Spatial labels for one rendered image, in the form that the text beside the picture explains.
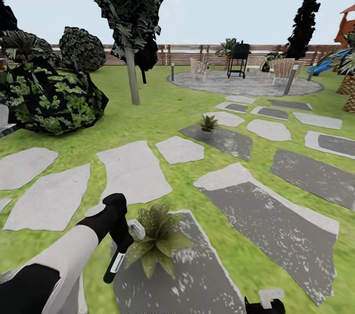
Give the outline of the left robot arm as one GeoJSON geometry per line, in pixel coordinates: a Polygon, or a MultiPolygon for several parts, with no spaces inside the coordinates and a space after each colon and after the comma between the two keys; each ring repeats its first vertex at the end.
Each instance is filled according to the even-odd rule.
{"type": "Polygon", "coordinates": [[[127,220],[127,201],[114,193],[84,214],[85,219],[0,284],[0,314],[57,314],[94,250],[109,233],[121,252],[143,240],[144,227],[127,220]]]}

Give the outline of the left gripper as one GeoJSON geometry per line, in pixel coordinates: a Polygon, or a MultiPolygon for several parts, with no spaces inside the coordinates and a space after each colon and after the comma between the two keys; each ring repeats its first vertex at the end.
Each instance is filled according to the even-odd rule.
{"type": "Polygon", "coordinates": [[[126,252],[127,248],[134,243],[134,239],[129,233],[127,222],[122,227],[111,230],[109,234],[121,252],[126,252]]]}

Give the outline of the insectifuge atomizer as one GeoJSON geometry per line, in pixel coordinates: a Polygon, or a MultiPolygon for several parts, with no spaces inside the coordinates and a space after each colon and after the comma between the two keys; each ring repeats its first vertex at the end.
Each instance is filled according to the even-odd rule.
{"type": "Polygon", "coordinates": [[[114,253],[114,256],[110,262],[110,265],[103,277],[103,281],[106,283],[106,284],[110,284],[113,282],[115,276],[116,276],[116,272],[118,271],[122,261],[123,261],[123,258],[125,256],[125,253],[122,253],[120,251],[119,248],[117,248],[116,252],[114,253]]]}

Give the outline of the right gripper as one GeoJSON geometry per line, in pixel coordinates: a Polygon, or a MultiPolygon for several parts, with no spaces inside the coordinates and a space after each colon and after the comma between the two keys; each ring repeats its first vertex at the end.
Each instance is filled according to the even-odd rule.
{"type": "Polygon", "coordinates": [[[246,298],[244,302],[247,314],[285,314],[285,307],[280,299],[270,300],[272,308],[267,310],[263,309],[261,303],[249,304],[246,298]]]}

